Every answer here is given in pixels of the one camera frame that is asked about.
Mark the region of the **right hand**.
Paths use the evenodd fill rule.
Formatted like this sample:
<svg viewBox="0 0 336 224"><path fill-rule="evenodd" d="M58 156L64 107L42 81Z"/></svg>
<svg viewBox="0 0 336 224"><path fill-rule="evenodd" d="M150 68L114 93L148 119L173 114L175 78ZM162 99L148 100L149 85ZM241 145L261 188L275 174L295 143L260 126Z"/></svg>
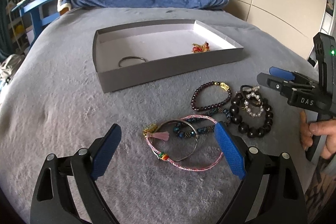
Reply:
<svg viewBox="0 0 336 224"><path fill-rule="evenodd" d="M304 150L313 145L313 136L326 136L325 145L321 151L323 159L331 159L336 151L336 120L335 118L328 121L307 123L306 113L300 112L300 142Z"/></svg>

